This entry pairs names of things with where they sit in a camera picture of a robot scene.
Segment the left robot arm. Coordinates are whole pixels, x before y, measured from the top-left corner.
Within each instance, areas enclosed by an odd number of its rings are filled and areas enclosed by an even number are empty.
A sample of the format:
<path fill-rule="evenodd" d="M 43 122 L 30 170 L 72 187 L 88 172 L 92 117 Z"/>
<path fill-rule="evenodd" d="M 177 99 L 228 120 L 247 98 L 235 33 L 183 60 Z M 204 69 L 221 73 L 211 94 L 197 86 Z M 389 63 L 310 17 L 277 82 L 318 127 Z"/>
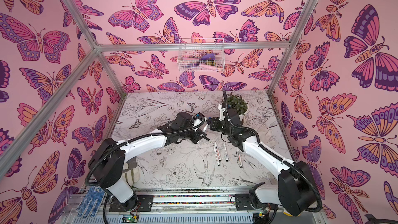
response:
<path fill-rule="evenodd" d="M 85 185 L 99 186 L 109 197 L 116 198 L 120 204 L 132 209 L 137 203 L 137 195 L 123 176 L 125 171 L 131 170 L 125 166 L 142 153 L 182 140 L 190 140 L 196 144 L 206 138 L 201 130 L 205 123 L 206 117 L 201 113 L 192 116 L 187 112 L 180 112 L 174 120 L 148 134 L 129 140 L 103 140 L 89 162 Z"/>

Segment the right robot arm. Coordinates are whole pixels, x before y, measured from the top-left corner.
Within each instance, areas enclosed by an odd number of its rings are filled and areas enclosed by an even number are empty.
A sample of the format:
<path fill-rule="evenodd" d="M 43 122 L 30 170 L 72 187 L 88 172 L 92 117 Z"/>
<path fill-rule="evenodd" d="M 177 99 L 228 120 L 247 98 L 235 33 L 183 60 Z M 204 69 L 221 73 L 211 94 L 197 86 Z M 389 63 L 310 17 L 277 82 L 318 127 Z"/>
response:
<path fill-rule="evenodd" d="M 321 211 L 321 195 L 309 166 L 285 158 L 261 142 L 256 130 L 242 125 L 237 110 L 229 105 L 225 91 L 223 98 L 224 102 L 219 105 L 220 116 L 207 121 L 210 129 L 226 135 L 234 147 L 257 159 L 277 180 L 274 185 L 253 186 L 248 194 L 251 205 L 254 208 L 280 205 L 291 216 L 299 216 L 304 211 Z"/>

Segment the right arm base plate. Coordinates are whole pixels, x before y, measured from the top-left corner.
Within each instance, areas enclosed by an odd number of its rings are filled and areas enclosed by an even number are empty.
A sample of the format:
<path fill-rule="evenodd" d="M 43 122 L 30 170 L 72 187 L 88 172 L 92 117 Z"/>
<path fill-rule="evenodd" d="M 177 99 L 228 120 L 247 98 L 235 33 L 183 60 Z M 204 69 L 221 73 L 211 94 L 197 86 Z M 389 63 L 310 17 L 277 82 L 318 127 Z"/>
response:
<path fill-rule="evenodd" d="M 238 211 L 254 211 L 256 208 L 253 206 L 250 194 L 235 194 L 235 206 Z"/>

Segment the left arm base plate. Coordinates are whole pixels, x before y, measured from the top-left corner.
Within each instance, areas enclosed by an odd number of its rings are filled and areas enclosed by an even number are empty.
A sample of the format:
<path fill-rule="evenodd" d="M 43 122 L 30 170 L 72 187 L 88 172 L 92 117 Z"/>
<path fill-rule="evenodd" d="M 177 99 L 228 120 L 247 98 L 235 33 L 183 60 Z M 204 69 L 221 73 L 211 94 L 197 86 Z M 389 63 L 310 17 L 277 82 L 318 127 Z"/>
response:
<path fill-rule="evenodd" d="M 112 212 L 150 212 L 154 195 L 134 195 L 125 203 L 120 203 L 116 198 L 111 201 L 109 211 Z"/>

